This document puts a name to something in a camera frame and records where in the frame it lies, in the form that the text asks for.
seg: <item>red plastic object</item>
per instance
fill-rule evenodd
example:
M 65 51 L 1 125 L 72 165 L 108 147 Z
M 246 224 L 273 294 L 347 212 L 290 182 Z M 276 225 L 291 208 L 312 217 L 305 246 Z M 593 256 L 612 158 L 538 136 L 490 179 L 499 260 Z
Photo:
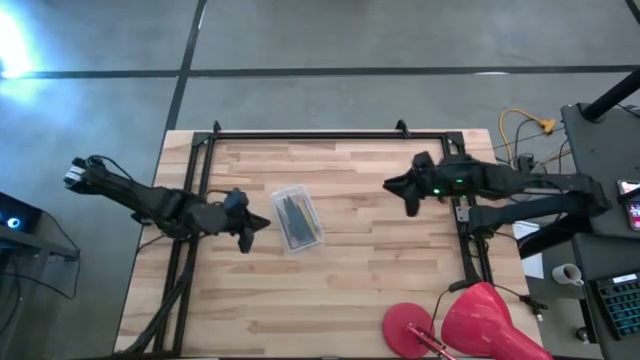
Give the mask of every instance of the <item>red plastic object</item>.
M 431 316 L 416 304 L 396 304 L 384 315 L 382 334 L 394 353 L 405 359 L 419 359 L 429 350 L 416 341 L 416 336 L 407 329 L 409 324 L 429 329 Z
M 473 285 L 451 306 L 442 340 L 472 356 L 496 360 L 551 360 L 551 355 L 513 327 L 507 305 L 488 283 Z

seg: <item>white mug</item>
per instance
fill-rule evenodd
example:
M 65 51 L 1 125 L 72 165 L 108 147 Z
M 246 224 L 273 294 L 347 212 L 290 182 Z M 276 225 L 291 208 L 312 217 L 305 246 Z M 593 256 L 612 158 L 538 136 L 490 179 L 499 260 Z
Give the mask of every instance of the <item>white mug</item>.
M 553 269 L 551 275 L 553 275 L 558 284 L 584 285 L 582 271 L 574 264 L 560 265 Z

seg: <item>black pole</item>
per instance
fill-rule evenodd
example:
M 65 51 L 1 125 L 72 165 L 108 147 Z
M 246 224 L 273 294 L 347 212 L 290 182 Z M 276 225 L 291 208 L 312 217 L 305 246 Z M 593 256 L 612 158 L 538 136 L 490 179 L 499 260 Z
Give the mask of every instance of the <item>black pole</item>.
M 638 89 L 640 89 L 640 69 L 629 74 L 591 105 L 581 109 L 582 116 L 591 122 L 600 122 L 602 121 L 600 117 L 604 113 L 611 110 Z

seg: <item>yellow cable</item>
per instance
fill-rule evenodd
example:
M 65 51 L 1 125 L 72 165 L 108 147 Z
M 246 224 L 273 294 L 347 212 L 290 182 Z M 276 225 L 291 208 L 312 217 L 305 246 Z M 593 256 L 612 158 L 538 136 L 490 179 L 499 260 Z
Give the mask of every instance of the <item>yellow cable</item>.
M 516 109 L 516 108 L 506 109 L 500 114 L 500 119 L 498 121 L 498 127 L 500 128 L 500 136 L 502 136 L 502 141 L 504 141 L 504 145 L 507 148 L 507 160 L 509 161 L 509 164 L 513 166 L 513 153 L 511 152 L 511 146 L 509 145 L 509 140 L 507 140 L 507 135 L 505 135 L 504 127 L 503 127 L 504 118 L 506 117 L 507 114 L 512 112 L 521 114 L 527 117 L 528 119 L 535 120 L 546 134 L 551 134 L 553 132 L 553 126 L 556 123 L 556 119 L 541 120 L 524 110 Z

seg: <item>black metal frame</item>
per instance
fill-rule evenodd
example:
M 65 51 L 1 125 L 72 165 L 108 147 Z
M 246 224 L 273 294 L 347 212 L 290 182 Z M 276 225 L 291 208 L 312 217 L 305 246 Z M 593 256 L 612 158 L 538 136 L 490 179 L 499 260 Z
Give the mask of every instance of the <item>black metal frame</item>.
M 398 121 L 395 130 L 385 132 L 340 132 L 340 131 L 319 131 L 319 132 L 223 132 L 221 131 L 218 122 L 214 124 L 213 132 L 196 132 L 193 134 L 191 142 L 191 152 L 189 154 L 189 162 L 187 165 L 187 172 L 184 182 L 184 190 L 191 191 L 193 187 L 193 179 L 195 175 L 196 162 L 198 159 L 198 153 L 200 149 L 206 145 L 205 159 L 202 165 L 202 175 L 200 179 L 200 187 L 198 194 L 200 196 L 206 196 L 209 174 L 211 172 L 211 165 L 213 163 L 213 151 L 215 142 L 217 140 L 333 140 L 333 139 L 424 139 L 424 140 L 439 140 L 444 156 L 450 156 L 452 154 L 452 147 L 455 147 L 455 151 L 459 154 L 464 154 L 465 144 L 464 138 L 461 132 L 415 132 L 412 133 L 408 130 L 404 121 Z M 469 198 L 469 205 L 475 204 L 474 198 Z M 456 228 L 458 230 L 458 241 L 461 249 L 461 258 L 463 269 L 465 273 L 465 279 L 470 281 L 479 281 L 481 278 L 477 274 L 471 252 L 469 250 L 469 243 L 471 238 L 465 231 L 464 223 L 458 220 L 457 207 L 460 206 L 460 199 L 454 199 L 452 201 L 453 218 L 456 221 Z M 142 345 L 138 345 L 137 352 L 125 352 L 116 353 L 109 358 L 114 359 L 131 359 L 131 358 L 148 358 L 148 359 L 167 359 L 167 358 L 179 358 L 182 353 L 182 343 L 184 340 L 184 331 L 186 327 L 189 297 L 191 293 L 191 282 L 193 278 L 193 272 L 195 269 L 196 255 L 198 251 L 199 238 L 190 238 L 186 242 L 189 243 L 189 250 L 187 259 L 184 265 L 182 275 L 176 281 L 176 275 L 178 271 L 178 262 L 180 259 L 180 253 L 182 250 L 183 242 L 174 242 L 171 248 L 171 255 L 169 258 L 169 265 L 167 269 L 167 276 L 165 281 L 164 292 L 162 296 L 162 306 L 158 311 L 156 317 L 162 318 L 152 320 L 152 324 L 158 326 L 151 327 L 153 334 L 146 337 Z M 491 274 L 491 267 L 489 264 L 489 257 L 486 252 L 484 244 L 476 242 L 478 259 L 480 263 L 480 269 L 482 273 L 482 279 L 484 281 L 493 283 L 493 276 Z M 171 350 L 165 350 L 165 337 L 166 337 L 166 315 L 171 311 L 171 308 L 180 298 L 180 305 L 178 308 L 176 328 L 174 333 L 174 339 Z M 154 338 L 154 344 L 151 353 L 140 353 L 140 349 L 144 349 L 148 346 L 151 338 Z

